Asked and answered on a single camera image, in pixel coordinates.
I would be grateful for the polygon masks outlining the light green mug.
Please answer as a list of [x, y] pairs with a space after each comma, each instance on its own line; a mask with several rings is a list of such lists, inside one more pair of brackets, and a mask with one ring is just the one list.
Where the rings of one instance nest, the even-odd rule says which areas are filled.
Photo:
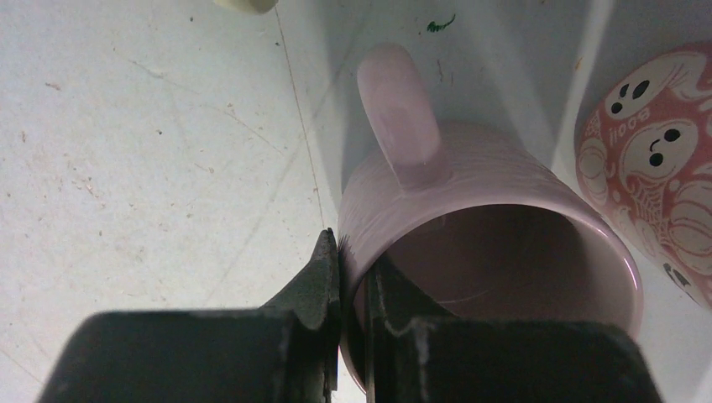
[[262, 15], [271, 11], [278, 0], [214, 0], [216, 5], [240, 13]]

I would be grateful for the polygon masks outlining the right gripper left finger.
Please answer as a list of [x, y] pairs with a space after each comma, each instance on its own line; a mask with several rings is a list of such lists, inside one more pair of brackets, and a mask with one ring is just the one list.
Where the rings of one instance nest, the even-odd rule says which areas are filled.
[[329, 402], [338, 387], [338, 248], [262, 306], [103, 311], [73, 332], [41, 402]]

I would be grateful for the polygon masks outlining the grey mug white base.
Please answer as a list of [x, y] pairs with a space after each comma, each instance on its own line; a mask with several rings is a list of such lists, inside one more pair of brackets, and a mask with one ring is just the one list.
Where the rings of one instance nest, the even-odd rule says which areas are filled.
[[357, 83], [379, 143], [349, 177], [338, 213], [341, 352], [360, 388], [364, 279], [383, 258], [461, 317], [602, 322], [639, 334], [639, 271], [586, 201], [511, 136], [438, 122], [404, 47], [372, 48]]

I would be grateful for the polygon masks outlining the pink patterned mug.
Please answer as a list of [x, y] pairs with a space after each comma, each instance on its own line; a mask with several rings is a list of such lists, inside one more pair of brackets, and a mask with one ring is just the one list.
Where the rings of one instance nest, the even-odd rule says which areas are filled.
[[711, 43], [619, 80], [575, 143], [584, 198], [703, 308], [711, 306]]

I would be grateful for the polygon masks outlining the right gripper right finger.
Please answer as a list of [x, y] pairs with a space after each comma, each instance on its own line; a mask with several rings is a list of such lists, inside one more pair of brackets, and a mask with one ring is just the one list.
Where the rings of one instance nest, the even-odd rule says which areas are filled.
[[370, 402], [659, 402], [637, 345], [596, 322], [456, 317], [388, 259], [365, 277]]

